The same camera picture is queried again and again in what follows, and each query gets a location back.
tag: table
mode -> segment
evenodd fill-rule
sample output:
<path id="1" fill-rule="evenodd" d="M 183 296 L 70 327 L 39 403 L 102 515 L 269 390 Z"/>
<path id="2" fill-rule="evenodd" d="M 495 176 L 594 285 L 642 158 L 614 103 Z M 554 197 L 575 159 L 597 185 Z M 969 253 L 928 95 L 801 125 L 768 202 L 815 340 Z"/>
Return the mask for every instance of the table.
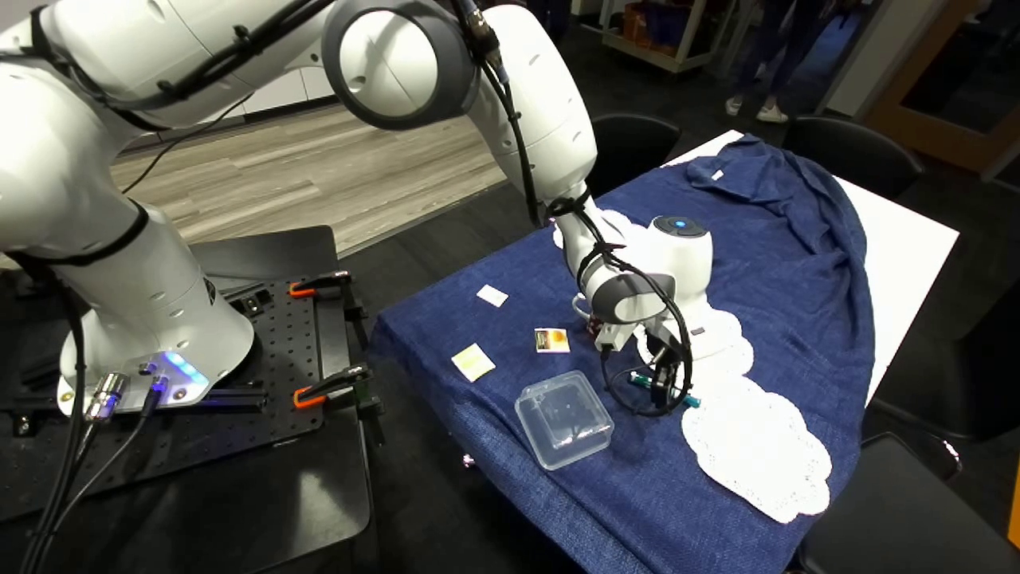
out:
<path id="1" fill-rule="evenodd" d="M 193 255 L 222 290 L 337 269 L 329 227 L 208 244 Z M 349 346 L 325 346 L 323 362 L 349 364 Z M 352 543 L 370 515 L 367 430 L 345 407 L 291 442 L 87 500 L 49 572 L 263 572 Z M 32 526 L 36 518 L 0 524 L 0 566 L 18 566 Z"/>
<path id="2" fill-rule="evenodd" d="M 713 158 L 732 141 L 741 133 L 722 133 L 682 159 Z M 600 203 L 632 217 L 671 214 L 671 202 L 662 203 L 659 192 L 662 178 L 633 178 L 600 197 Z M 854 185 L 842 181 L 842 187 L 871 244 L 865 269 L 877 312 L 875 364 L 861 367 L 854 390 L 824 390 L 839 403 L 804 406 L 810 395 L 784 390 L 830 453 L 839 446 L 831 453 L 836 491 L 856 464 L 865 403 L 952 245 L 952 231 Z M 728 287 L 724 273 L 717 278 L 712 296 Z M 509 300 L 502 310 L 486 306 L 475 296 L 486 285 L 509 294 Z M 614 422 L 613 446 L 557 472 L 538 468 L 512 419 L 518 391 L 563 371 L 583 371 L 590 380 L 600 374 L 594 351 L 577 349 L 557 357 L 537 357 L 533 351 L 537 327 L 561 327 L 570 340 L 583 340 L 583 327 L 569 306 L 575 290 L 575 278 L 552 250 L 547 233 L 533 233 L 388 306 L 372 331 L 372 349 L 407 371 L 416 390 L 475 455 L 482 472 L 586 572 L 782 572 L 813 520 L 801 518 L 790 526 L 779 526 L 705 480 L 679 438 L 676 419 L 637 422 L 604 391 Z M 475 387 L 451 364 L 471 340 L 497 364 Z"/>

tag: black table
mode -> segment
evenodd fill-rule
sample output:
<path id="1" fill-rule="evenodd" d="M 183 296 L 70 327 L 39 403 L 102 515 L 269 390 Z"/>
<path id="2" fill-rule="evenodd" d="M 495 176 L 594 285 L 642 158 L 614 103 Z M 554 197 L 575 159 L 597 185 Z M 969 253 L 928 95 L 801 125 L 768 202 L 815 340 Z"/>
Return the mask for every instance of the black table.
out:
<path id="1" fill-rule="evenodd" d="M 210 244 L 193 255 L 220 290 L 337 269 L 329 227 Z M 323 364 L 349 362 L 345 340 L 323 346 Z M 362 422 L 337 407 L 291 442 L 87 500 L 53 543 L 49 572 L 259 572 L 337 543 L 353 543 L 349 555 L 361 563 L 370 500 Z M 2 572 L 18 566 L 32 526 L 36 518 L 0 526 Z"/>

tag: box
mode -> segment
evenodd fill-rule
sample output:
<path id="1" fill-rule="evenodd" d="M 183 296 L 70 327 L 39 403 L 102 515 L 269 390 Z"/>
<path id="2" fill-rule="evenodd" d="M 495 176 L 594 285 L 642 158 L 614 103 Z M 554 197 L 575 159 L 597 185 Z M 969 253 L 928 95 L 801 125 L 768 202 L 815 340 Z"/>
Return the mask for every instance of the box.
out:
<path id="1" fill-rule="evenodd" d="M 613 440 L 613 419 L 580 371 L 533 382 L 512 403 L 541 468 L 563 468 Z"/>

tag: plastic container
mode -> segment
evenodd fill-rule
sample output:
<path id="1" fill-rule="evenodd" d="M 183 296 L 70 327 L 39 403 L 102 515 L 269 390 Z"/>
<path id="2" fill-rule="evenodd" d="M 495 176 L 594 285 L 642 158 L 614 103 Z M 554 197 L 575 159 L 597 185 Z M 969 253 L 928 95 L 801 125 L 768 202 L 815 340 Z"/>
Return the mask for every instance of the plastic container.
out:
<path id="1" fill-rule="evenodd" d="M 613 440 L 613 419 L 580 371 L 527 387 L 512 407 L 547 472 L 594 455 Z"/>

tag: floor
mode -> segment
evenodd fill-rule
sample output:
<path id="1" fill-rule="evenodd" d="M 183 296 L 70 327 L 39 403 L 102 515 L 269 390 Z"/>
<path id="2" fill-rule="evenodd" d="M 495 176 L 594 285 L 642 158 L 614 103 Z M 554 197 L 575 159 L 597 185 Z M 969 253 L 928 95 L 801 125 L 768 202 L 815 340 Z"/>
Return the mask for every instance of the floor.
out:
<path id="1" fill-rule="evenodd" d="M 782 128 L 765 128 L 748 117 L 731 120 L 722 112 L 724 86 L 707 73 L 665 78 L 600 49 L 583 28 L 569 32 L 563 53 L 583 84 L 594 115 L 658 115 L 686 128 L 686 143 L 698 143 L 728 128 L 765 141 L 782 136 Z M 804 78 L 804 95 L 813 95 L 804 98 L 797 112 L 810 112 L 826 93 L 813 84 L 818 73 Z M 937 362 L 937 353 L 917 349 L 967 331 L 990 300 L 1018 280 L 1020 231 L 1015 217 L 1020 214 L 1020 195 L 930 164 L 930 176 L 907 202 L 939 203 L 937 217 L 967 233 L 967 244 L 947 266 L 944 285 L 926 302 L 903 351 L 903 362 Z M 529 233 L 522 197 L 497 185 L 345 263 L 361 280 L 367 306 L 383 312 L 388 302 L 486 260 L 522 233 Z M 462 467 L 462 451 L 443 435 L 423 403 L 416 399 L 400 371 L 379 364 L 376 390 L 387 425 L 387 442 L 376 451 L 379 572 L 577 572 L 486 475 Z M 912 426 L 875 412 L 865 435 L 882 430 Z M 1004 532 L 1020 435 L 977 446 L 958 442 L 958 455 L 963 475 L 949 485 Z M 341 563 L 345 553 L 331 549 L 282 572 L 334 572 Z"/>

